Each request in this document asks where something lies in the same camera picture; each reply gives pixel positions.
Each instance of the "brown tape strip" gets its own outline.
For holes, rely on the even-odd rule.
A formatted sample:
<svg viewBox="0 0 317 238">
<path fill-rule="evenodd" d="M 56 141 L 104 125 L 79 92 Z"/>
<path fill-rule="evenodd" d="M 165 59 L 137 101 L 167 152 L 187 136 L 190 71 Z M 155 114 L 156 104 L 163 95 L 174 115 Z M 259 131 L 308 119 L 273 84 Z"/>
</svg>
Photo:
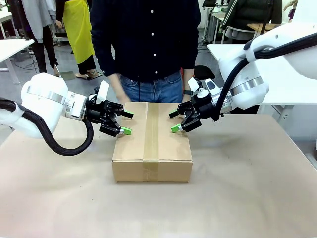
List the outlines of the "brown tape strip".
<svg viewBox="0 0 317 238">
<path fill-rule="evenodd" d="M 147 104 L 143 154 L 143 181 L 157 182 L 159 170 L 159 104 Z"/>
</svg>

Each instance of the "gray jacket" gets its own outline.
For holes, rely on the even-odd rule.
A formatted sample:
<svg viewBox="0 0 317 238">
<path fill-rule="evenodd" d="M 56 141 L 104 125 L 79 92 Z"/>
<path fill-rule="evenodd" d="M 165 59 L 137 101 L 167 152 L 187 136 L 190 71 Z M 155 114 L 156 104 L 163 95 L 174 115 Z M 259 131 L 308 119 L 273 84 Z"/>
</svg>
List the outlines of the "gray jacket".
<svg viewBox="0 0 317 238">
<path fill-rule="evenodd" d="M 282 0 L 274 0 L 272 12 L 269 12 L 270 0 L 231 0 L 223 21 L 223 29 L 231 26 L 242 30 L 251 30 L 248 23 L 264 23 L 268 15 L 272 23 L 282 23 Z"/>
<path fill-rule="evenodd" d="M 43 27 L 51 25 L 56 12 L 49 11 L 46 0 L 22 0 L 24 12 L 35 39 L 43 42 Z"/>
</svg>

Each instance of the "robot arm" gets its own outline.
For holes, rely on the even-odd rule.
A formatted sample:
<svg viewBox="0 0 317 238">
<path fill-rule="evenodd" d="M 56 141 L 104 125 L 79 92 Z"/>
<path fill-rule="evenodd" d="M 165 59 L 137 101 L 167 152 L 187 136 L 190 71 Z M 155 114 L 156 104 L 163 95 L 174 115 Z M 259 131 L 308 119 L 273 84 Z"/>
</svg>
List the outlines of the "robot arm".
<svg viewBox="0 0 317 238">
<path fill-rule="evenodd" d="M 170 114 L 171 118 L 185 114 L 183 123 L 172 127 L 172 131 L 189 132 L 201 126 L 200 119 L 218 121 L 223 113 L 236 107 L 247 109 L 260 104 L 269 91 L 269 84 L 261 78 L 256 60 L 284 56 L 299 74 L 317 79 L 316 55 L 317 26 L 314 24 L 285 24 L 249 41 L 243 49 L 237 48 L 220 59 L 219 68 L 225 81 L 222 89 L 210 79 L 206 80 L 206 88 L 193 78 L 189 81 L 191 90 L 198 93 Z"/>
<path fill-rule="evenodd" d="M 88 148 L 94 137 L 92 123 L 100 123 L 100 131 L 111 136 L 130 134 L 131 130 L 120 127 L 117 116 L 132 118 L 121 104 L 106 99 L 109 84 L 102 82 L 89 97 L 69 92 L 62 78 L 41 73 L 24 84 L 21 91 L 22 105 L 0 98 L 0 124 L 9 125 L 29 137 L 43 138 L 56 153 L 64 156 L 77 155 Z M 52 133 L 60 116 L 82 121 L 87 138 L 76 149 L 62 148 Z"/>
</svg>

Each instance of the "person's leg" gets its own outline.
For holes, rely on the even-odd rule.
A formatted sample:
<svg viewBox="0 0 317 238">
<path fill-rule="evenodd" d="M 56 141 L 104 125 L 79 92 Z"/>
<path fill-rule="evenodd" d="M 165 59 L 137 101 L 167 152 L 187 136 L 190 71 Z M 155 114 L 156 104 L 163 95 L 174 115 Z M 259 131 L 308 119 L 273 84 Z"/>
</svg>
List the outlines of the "person's leg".
<svg viewBox="0 0 317 238">
<path fill-rule="evenodd" d="M 58 63 L 55 56 L 53 37 L 49 26 L 43 27 L 43 44 L 46 52 L 48 53 L 50 65 L 54 68 L 54 66 L 57 66 Z"/>
<path fill-rule="evenodd" d="M 44 54 L 44 44 L 38 43 L 38 41 L 35 39 L 32 31 L 28 31 L 27 34 L 29 35 L 29 37 L 31 39 L 33 39 L 35 41 L 31 45 L 31 47 L 32 47 L 32 50 L 34 52 L 36 61 L 38 63 L 40 73 L 47 73 L 46 63 L 45 63 L 45 54 Z"/>
<path fill-rule="evenodd" d="M 131 102 L 154 102 L 153 83 L 139 83 L 124 76 L 120 76 L 120 82 Z"/>
<path fill-rule="evenodd" d="M 96 71 L 96 65 L 94 56 L 89 56 L 84 62 L 78 64 L 79 74 L 76 74 L 77 78 L 84 78 L 91 80 L 102 76 L 102 73 Z"/>
<path fill-rule="evenodd" d="M 183 100 L 183 79 L 180 71 L 155 83 L 155 102 L 181 103 Z"/>
</svg>

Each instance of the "floor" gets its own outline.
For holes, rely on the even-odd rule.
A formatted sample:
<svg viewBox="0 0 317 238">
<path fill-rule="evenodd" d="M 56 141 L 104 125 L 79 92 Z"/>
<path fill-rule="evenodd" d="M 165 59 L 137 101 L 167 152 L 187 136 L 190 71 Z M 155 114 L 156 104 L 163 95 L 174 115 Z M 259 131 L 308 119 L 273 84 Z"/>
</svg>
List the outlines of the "floor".
<svg viewBox="0 0 317 238">
<path fill-rule="evenodd" d="M 55 47 L 56 58 L 58 59 L 59 63 L 59 71 L 60 72 L 74 72 L 77 73 L 78 68 L 75 62 L 74 55 L 71 54 L 71 47 L 61 46 Z M 32 76 L 34 76 L 37 70 L 34 70 L 34 66 L 36 67 L 37 64 L 33 64 L 33 60 L 35 60 L 34 56 L 31 57 L 28 53 L 19 54 L 15 57 L 11 58 L 12 64 L 15 68 L 16 74 L 21 81 L 21 85 L 14 85 L 11 81 L 10 75 L 8 72 L 0 72 L 0 96 L 3 98 L 11 99 L 13 101 L 17 101 L 21 103 L 20 91 L 22 85 L 30 80 Z M 53 74 L 53 70 L 50 68 L 48 64 L 47 58 L 47 69 L 48 73 Z M 215 74 L 215 82 L 219 87 L 223 86 L 223 80 L 220 75 L 220 70 L 218 67 L 217 61 L 208 52 L 205 46 L 199 46 L 199 53 L 196 58 L 196 65 L 205 65 L 209 67 L 213 73 Z M 4 68 L 5 64 L 0 63 L 0 68 Z M 89 95 L 94 92 L 94 88 L 99 86 L 101 81 L 108 79 L 104 76 L 94 79 L 92 81 L 85 81 L 81 79 L 72 79 L 67 80 L 66 84 L 68 86 L 69 91 L 73 91 L 82 95 Z M 108 93 L 108 99 L 111 101 L 116 102 L 116 97 L 112 89 L 110 89 Z M 11 134 L 11 129 L 7 126 L 0 126 L 0 145 L 5 141 L 5 139 Z M 304 154 L 315 154 L 315 142 L 312 141 L 295 141 L 298 147 L 303 151 Z"/>
</svg>

